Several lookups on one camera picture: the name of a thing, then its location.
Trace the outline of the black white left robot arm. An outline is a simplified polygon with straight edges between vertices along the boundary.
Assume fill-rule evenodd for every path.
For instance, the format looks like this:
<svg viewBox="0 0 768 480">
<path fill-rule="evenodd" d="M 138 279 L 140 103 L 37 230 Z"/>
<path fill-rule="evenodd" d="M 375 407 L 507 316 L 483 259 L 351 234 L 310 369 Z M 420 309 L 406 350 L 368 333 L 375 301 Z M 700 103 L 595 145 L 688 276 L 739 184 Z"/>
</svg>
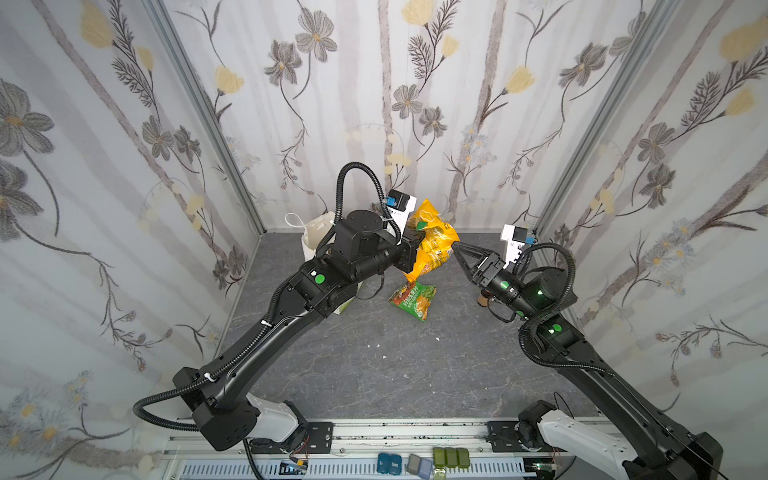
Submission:
<svg viewBox="0 0 768 480">
<path fill-rule="evenodd" d="M 174 376 L 193 429 L 217 451 L 245 439 L 262 414 L 246 398 L 256 380 L 301 335 L 352 299 L 361 282 L 390 267 L 412 271 L 424 238 L 413 228 L 395 238 L 372 211 L 356 210 L 340 220 L 315 256 L 279 285 L 260 325 L 208 364 Z"/>
</svg>

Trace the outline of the white floral paper bag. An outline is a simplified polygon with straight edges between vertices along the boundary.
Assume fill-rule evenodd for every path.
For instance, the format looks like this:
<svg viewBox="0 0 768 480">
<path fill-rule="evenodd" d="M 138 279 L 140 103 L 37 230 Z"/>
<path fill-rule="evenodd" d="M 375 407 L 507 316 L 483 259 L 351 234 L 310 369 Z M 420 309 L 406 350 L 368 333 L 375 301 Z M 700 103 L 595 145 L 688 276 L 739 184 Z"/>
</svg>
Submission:
<svg viewBox="0 0 768 480">
<path fill-rule="evenodd" d="M 327 212 L 304 221 L 293 212 L 285 215 L 290 227 L 302 230 L 301 246 L 305 262 L 287 280 L 286 290 L 291 293 L 299 307 L 324 318 L 339 314 L 358 292 L 358 283 L 344 277 L 336 268 L 327 247 L 320 246 L 321 240 L 332 232 L 334 215 Z"/>
</svg>

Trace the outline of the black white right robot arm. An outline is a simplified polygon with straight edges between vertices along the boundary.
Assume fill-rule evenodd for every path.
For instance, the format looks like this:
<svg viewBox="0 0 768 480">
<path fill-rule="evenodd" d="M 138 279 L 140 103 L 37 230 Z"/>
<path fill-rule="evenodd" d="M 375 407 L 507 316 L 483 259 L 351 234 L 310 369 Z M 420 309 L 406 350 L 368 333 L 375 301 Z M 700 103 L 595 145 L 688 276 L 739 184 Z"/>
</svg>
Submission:
<svg viewBox="0 0 768 480">
<path fill-rule="evenodd" d="M 722 446 L 708 433 L 694 434 L 655 407 L 596 352 L 561 314 L 577 297 L 575 261 L 552 242 L 531 246 L 554 250 L 564 268 L 548 267 L 525 282 L 516 265 L 498 253 L 466 242 L 452 246 L 468 280 L 519 315 L 518 343 L 533 363 L 556 370 L 611 421 L 620 438 L 583 425 L 557 409 L 534 415 L 543 442 L 565 450 L 614 479 L 722 479 Z"/>
</svg>

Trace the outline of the yellow snack bag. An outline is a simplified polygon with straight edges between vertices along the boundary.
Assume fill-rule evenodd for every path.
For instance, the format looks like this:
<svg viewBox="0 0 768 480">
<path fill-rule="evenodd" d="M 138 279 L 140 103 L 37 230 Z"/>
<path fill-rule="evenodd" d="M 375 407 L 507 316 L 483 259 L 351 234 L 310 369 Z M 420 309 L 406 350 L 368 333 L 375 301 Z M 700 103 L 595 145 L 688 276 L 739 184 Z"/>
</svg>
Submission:
<svg viewBox="0 0 768 480">
<path fill-rule="evenodd" d="M 425 199 L 406 223 L 408 228 L 425 233 L 411 272 L 405 277 L 409 283 L 446 263 L 453 252 L 452 245 L 460 240 L 455 228 L 444 221 L 432 203 Z"/>
</svg>

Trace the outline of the grey blue case on rail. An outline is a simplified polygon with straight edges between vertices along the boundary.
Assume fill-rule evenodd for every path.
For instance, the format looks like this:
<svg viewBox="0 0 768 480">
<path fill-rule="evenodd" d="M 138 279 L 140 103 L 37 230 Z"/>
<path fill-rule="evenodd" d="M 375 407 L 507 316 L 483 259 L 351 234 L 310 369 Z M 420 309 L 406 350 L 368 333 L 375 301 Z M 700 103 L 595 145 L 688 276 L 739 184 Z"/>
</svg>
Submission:
<svg viewBox="0 0 768 480">
<path fill-rule="evenodd" d="M 417 476 L 422 480 L 430 480 L 433 472 L 433 462 L 429 458 L 410 454 L 405 463 L 405 470 L 409 475 Z"/>
</svg>

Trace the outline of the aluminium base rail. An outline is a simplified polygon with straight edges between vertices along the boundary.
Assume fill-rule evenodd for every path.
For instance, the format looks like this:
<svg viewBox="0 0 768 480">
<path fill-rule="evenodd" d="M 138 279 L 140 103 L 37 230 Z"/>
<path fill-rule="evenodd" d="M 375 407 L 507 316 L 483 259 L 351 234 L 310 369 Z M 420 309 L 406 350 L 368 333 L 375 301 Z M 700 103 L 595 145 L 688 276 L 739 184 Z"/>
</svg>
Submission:
<svg viewBox="0 0 768 480">
<path fill-rule="evenodd" d="M 604 417 L 573 418 L 583 425 L 620 438 L 618 429 Z M 563 479 L 581 463 L 571 453 L 542 442 L 538 452 L 494 453 L 486 441 L 489 421 L 517 421 L 514 418 L 438 419 L 334 419 L 330 454 L 253 454 L 239 444 L 226 451 L 214 450 L 195 435 L 170 438 L 161 460 L 164 479 L 250 479 L 255 472 L 264 479 L 419 479 L 409 475 L 405 463 L 410 454 L 433 462 L 434 447 L 464 447 L 469 450 L 467 470 L 435 469 L 439 479 Z M 376 472 L 379 453 L 399 454 L 403 471 L 399 476 Z M 601 470 L 600 476 L 614 479 Z"/>
</svg>

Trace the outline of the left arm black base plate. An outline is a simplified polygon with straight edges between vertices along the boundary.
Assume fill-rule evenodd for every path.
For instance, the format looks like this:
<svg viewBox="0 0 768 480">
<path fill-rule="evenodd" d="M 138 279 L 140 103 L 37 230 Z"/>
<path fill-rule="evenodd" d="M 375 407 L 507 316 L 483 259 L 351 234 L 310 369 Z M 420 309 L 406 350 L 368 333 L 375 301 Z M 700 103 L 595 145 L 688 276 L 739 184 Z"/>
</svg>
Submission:
<svg viewBox="0 0 768 480">
<path fill-rule="evenodd" d="M 300 424 L 297 431 L 282 443 L 268 439 L 250 439 L 248 446 L 253 454 L 330 454 L 334 433 L 333 422 L 308 422 Z"/>
</svg>

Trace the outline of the green corn chips packet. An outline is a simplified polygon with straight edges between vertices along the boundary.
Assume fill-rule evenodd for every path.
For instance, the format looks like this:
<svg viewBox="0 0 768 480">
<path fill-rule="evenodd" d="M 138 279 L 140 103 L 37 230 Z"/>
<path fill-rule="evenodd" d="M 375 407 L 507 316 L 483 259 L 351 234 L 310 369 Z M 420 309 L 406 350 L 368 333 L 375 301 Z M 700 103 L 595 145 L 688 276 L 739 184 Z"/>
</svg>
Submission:
<svg viewBox="0 0 768 480">
<path fill-rule="evenodd" d="M 436 286 L 414 281 L 395 290 L 389 302 L 418 320 L 425 321 L 436 293 Z"/>
</svg>

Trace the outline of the small brown orange-capped bottle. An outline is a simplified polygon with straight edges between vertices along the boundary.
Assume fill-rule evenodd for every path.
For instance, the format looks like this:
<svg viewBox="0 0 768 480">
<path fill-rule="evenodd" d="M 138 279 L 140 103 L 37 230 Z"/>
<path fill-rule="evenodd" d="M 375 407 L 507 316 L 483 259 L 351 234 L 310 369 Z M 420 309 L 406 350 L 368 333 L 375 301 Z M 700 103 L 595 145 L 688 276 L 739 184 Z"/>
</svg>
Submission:
<svg viewBox="0 0 768 480">
<path fill-rule="evenodd" d="M 487 290 L 482 289 L 480 291 L 480 294 L 479 294 L 478 298 L 477 298 L 477 303 L 481 307 L 487 308 L 489 306 L 489 299 L 490 299 L 490 293 Z"/>
</svg>

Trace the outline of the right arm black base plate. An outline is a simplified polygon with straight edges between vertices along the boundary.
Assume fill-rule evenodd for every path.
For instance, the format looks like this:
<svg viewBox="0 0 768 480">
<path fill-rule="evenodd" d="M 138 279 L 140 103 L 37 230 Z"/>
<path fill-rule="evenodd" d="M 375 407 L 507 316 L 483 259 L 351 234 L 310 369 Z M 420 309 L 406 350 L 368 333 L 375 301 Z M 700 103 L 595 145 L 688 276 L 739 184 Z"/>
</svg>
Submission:
<svg viewBox="0 0 768 480">
<path fill-rule="evenodd" d="M 529 422 L 489 421 L 486 441 L 494 453 L 538 452 L 542 442 Z"/>
</svg>

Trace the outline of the green case on rail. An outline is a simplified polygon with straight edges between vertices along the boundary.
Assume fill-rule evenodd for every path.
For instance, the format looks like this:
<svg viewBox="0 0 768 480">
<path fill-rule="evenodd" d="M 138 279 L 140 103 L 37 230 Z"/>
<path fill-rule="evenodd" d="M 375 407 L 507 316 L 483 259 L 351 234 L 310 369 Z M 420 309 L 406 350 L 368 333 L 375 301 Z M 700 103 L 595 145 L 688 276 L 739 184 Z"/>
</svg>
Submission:
<svg viewBox="0 0 768 480">
<path fill-rule="evenodd" d="M 434 447 L 432 453 L 435 469 L 467 470 L 471 466 L 470 453 L 467 448 Z"/>
</svg>

